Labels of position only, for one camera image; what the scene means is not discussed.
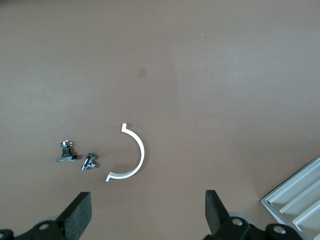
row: white c-shaped part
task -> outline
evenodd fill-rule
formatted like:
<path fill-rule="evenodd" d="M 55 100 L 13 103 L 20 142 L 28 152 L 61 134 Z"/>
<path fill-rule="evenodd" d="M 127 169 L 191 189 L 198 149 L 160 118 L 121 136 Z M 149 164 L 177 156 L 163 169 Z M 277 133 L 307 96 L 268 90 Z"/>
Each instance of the white c-shaped part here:
<path fill-rule="evenodd" d="M 144 144 L 142 143 L 140 137 L 138 137 L 138 135 L 135 134 L 133 131 L 127 129 L 127 124 L 126 123 L 122 124 L 121 132 L 129 134 L 138 143 L 138 145 L 140 147 L 140 151 L 141 151 L 140 162 L 139 162 L 138 166 L 135 169 L 133 169 L 132 171 L 129 171 L 127 173 L 116 173 L 116 172 L 113 172 L 113 171 L 109 172 L 109 174 L 108 174 L 108 176 L 106 177 L 106 180 L 105 180 L 106 182 L 109 182 L 110 179 L 126 179 L 126 178 L 131 177 L 136 172 L 138 172 L 138 170 L 141 168 L 142 163 L 144 162 L 144 159 L 145 159 L 145 147 L 144 147 Z"/>

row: white plastic arc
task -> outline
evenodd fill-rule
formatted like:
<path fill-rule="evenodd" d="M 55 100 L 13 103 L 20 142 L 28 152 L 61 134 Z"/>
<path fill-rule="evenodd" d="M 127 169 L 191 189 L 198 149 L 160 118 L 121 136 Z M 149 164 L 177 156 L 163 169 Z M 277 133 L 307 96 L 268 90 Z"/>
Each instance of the white plastic arc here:
<path fill-rule="evenodd" d="M 145 147 L 144 147 L 144 144 L 142 143 L 140 137 L 138 137 L 138 135 L 135 134 L 133 131 L 127 129 L 127 124 L 126 123 L 122 124 L 121 132 L 129 134 L 138 143 L 138 145 L 140 147 L 140 151 L 141 151 L 140 162 L 139 162 L 138 166 L 135 169 L 133 169 L 132 171 L 129 171 L 127 173 L 116 173 L 116 172 L 113 172 L 113 171 L 109 172 L 109 174 L 108 174 L 108 176 L 106 177 L 106 180 L 105 180 L 106 182 L 109 182 L 110 179 L 126 179 L 126 178 L 131 177 L 136 172 L 138 172 L 138 170 L 141 168 L 142 163 L 144 162 L 144 159 L 145 159 Z"/>

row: white curved object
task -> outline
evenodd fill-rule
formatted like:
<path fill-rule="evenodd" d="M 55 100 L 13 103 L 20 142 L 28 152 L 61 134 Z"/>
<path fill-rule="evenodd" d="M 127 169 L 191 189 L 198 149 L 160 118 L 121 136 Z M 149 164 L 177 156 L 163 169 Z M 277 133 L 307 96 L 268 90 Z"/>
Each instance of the white curved object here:
<path fill-rule="evenodd" d="M 105 180 L 106 182 L 109 182 L 110 179 L 126 179 L 126 178 L 131 177 L 136 172 L 138 172 L 138 170 L 141 168 L 142 163 L 144 162 L 144 159 L 145 159 L 145 147 L 144 147 L 144 144 L 142 143 L 140 137 L 138 137 L 138 135 L 135 134 L 133 131 L 127 129 L 127 124 L 126 123 L 122 124 L 121 132 L 129 134 L 138 143 L 138 145 L 140 147 L 140 151 L 141 151 L 140 162 L 139 162 L 138 166 L 135 169 L 133 169 L 132 171 L 129 171 L 127 173 L 116 173 L 116 172 L 113 172 L 113 171 L 109 172 L 109 174 L 108 174 L 108 176 L 106 177 L 106 180 Z"/>

